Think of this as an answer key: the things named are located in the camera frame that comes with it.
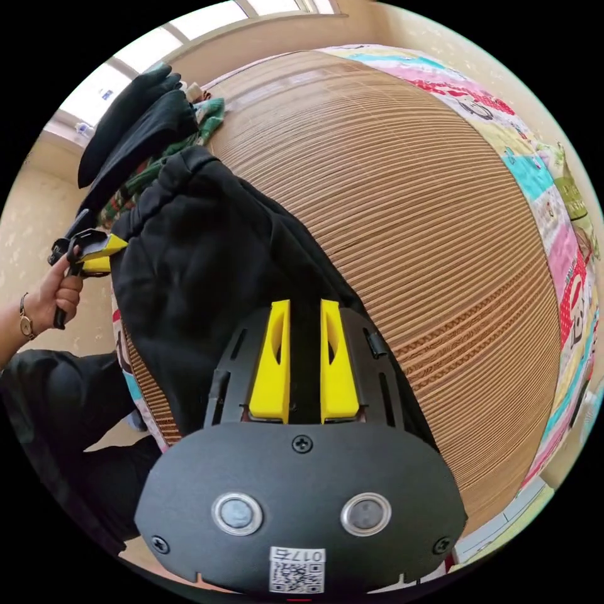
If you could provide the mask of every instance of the black pants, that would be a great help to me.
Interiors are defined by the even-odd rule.
[[[9,418],[42,482],[89,535],[116,554],[139,535],[134,514],[161,455],[151,436],[85,450],[134,410],[115,353],[29,350],[0,379]]]

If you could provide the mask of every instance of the wall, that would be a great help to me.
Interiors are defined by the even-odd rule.
[[[21,170],[0,219],[0,305],[21,298],[48,270],[50,247],[72,223],[84,196],[69,182],[40,170],[34,157],[48,160],[48,149],[36,146]],[[111,298],[106,279],[86,282],[78,314],[64,332],[49,330],[34,348],[68,350],[77,355],[114,348]]]
[[[590,178],[568,137],[528,87],[490,54],[454,31],[395,6],[374,2],[367,5],[374,12],[380,44],[419,50],[441,59],[509,104],[541,140],[564,145],[596,236],[604,245],[604,217]],[[604,301],[604,259],[596,264],[596,282],[600,300]],[[604,377],[604,338],[599,339],[596,348],[594,383]]]
[[[358,42],[377,43],[376,15],[366,0],[338,0],[342,14],[296,15],[251,23],[202,43],[170,60],[188,82],[207,84],[234,69],[271,55]]]
[[[64,140],[56,135],[43,132],[28,156],[28,165],[47,174],[52,174],[60,180],[73,185],[73,193],[77,196],[79,205],[86,190],[76,188],[77,168],[84,149],[73,142]]]

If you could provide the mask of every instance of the green cloth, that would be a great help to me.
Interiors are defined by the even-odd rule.
[[[113,223],[138,203],[143,191],[159,176],[168,158],[193,145],[206,145],[225,119],[225,100],[209,99],[193,105],[199,130],[178,143],[169,145],[158,157],[146,160],[110,199],[98,216],[98,225],[110,229]]]
[[[583,257],[587,258],[593,254],[596,259],[600,260],[600,246],[593,223],[566,162],[566,152],[562,143],[558,143],[557,146],[538,143],[537,153],[545,162],[564,201]]]

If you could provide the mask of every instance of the screw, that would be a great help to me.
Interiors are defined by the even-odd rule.
[[[158,536],[151,537],[151,545],[159,554],[167,554],[170,551],[170,546],[168,545],[166,540]]]
[[[447,549],[449,549],[450,545],[451,545],[451,539],[449,537],[441,537],[438,541],[436,541],[436,543],[432,547],[432,552],[436,556],[440,556],[440,555],[444,554],[447,551]]]
[[[301,434],[296,436],[291,446],[296,453],[308,453],[313,448],[313,441],[308,436]]]

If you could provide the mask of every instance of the hand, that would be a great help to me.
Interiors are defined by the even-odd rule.
[[[65,322],[76,315],[80,303],[82,277],[65,277],[69,268],[67,254],[50,268],[39,287],[25,296],[25,314],[30,318],[36,335],[53,327],[57,307],[65,311]]]

